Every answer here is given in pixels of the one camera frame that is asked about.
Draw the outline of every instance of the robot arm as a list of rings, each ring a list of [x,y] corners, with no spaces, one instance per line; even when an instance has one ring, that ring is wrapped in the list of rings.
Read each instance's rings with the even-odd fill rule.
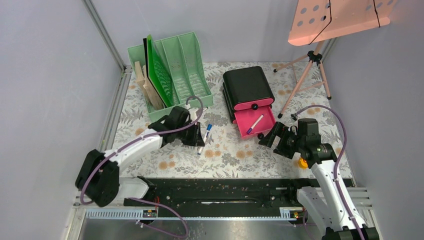
[[[338,168],[336,173],[339,177],[334,178],[337,157],[330,144],[321,143],[318,122],[312,118],[299,119],[298,128],[295,126],[289,128],[277,122],[266,136],[262,136],[259,144],[270,148],[276,136],[280,137],[280,141],[274,153],[290,159],[296,152],[300,153],[322,189],[325,202],[318,196],[316,189],[310,186],[298,189],[296,195],[297,201],[306,208],[308,215],[319,228],[322,240],[359,240],[360,236],[353,218],[366,240],[378,240],[376,228],[368,228],[356,210]],[[346,201],[353,217],[349,216],[343,201]]]
[[[187,110],[175,106],[169,115],[150,124],[146,131],[122,146],[105,152],[99,152],[96,149],[90,151],[85,157],[75,186],[81,191],[96,166],[105,159],[105,156],[114,154],[88,183],[85,195],[99,207],[107,206],[115,198],[141,199],[149,189],[148,184],[138,177],[120,178],[120,174],[141,156],[160,149],[175,139],[180,139],[184,145],[204,147],[205,143],[202,140],[199,122],[182,131],[168,132],[189,125],[192,122],[191,117],[196,118],[195,109]]]

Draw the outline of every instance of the floral tablecloth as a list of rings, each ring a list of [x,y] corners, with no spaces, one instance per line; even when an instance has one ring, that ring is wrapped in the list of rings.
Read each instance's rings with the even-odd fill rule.
[[[224,96],[222,94],[223,73],[232,69],[261,66],[275,96],[272,111],[278,115],[284,103],[296,85],[292,67],[282,69],[277,73],[273,69],[281,63],[272,62],[205,62],[204,73],[210,91],[213,94],[213,106],[205,110],[200,119],[202,133],[205,127],[212,124],[210,137],[202,155],[197,155],[197,148],[183,146],[176,140],[159,150],[140,157],[130,165],[121,177],[144,176],[148,178],[314,178],[309,169],[298,165],[299,154],[293,159],[273,153],[278,141],[272,148],[258,144],[256,137],[242,140],[237,125],[230,123]],[[306,62],[295,65],[296,76],[300,76]],[[303,87],[308,87],[321,81],[317,66],[309,72]],[[291,126],[295,122],[290,114],[312,105],[321,104],[329,107],[324,86],[313,87],[297,93],[288,106],[282,123]],[[336,119],[322,108],[310,108],[300,117],[315,118],[319,123],[322,141],[330,143],[339,153],[342,147],[340,135],[336,127]],[[151,123],[147,115],[146,103],[136,76],[131,75],[122,113],[120,115],[113,147],[116,148],[142,133]],[[340,163],[340,173],[344,178],[351,178],[352,173],[345,156]]]

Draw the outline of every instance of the white wall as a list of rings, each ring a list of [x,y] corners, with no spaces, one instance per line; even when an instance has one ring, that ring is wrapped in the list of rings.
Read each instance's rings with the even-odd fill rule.
[[[93,0],[122,59],[127,48],[195,31],[204,62],[290,62],[312,46],[287,40],[295,0]]]
[[[384,240],[423,239],[422,9],[422,0],[399,1],[390,25],[341,37],[325,62],[349,162]]]
[[[60,238],[119,78],[82,1],[0,1],[1,239]]]

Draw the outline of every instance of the pen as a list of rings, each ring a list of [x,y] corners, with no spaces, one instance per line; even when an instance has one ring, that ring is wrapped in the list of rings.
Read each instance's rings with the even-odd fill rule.
[[[203,137],[204,144],[206,144],[206,139],[209,136],[209,132],[211,131],[211,128],[212,128],[212,124],[208,124],[207,125],[207,128],[206,128],[206,132],[204,133],[204,137]],[[199,147],[199,150],[197,151],[197,154],[198,155],[201,155],[202,154],[202,151],[203,151],[203,147],[201,146],[201,147]]]
[[[247,130],[247,134],[250,134],[252,132],[252,130],[256,127],[256,125],[259,123],[259,121],[262,120],[262,118],[264,117],[263,114],[261,114],[257,120],[253,123],[253,125],[249,128],[249,130]]]

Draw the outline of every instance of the yellow object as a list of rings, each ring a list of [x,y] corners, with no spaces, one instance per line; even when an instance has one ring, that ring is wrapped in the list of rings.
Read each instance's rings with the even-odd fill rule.
[[[307,169],[307,168],[308,168],[308,163],[306,162],[306,160],[305,160],[305,159],[303,159],[303,158],[299,157],[299,161],[298,161],[298,163],[299,163],[299,167],[300,167],[301,169]]]

